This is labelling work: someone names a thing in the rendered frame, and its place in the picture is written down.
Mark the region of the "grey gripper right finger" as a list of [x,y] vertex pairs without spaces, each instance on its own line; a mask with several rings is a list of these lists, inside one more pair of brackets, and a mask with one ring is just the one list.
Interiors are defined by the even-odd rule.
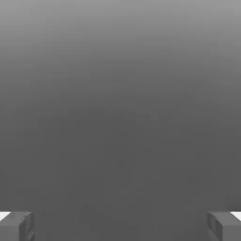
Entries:
[[241,211],[207,213],[210,241],[241,241]]

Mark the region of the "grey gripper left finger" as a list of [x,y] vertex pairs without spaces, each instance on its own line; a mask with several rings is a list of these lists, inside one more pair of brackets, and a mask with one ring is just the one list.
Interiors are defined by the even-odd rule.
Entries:
[[35,241],[35,213],[0,211],[0,241]]

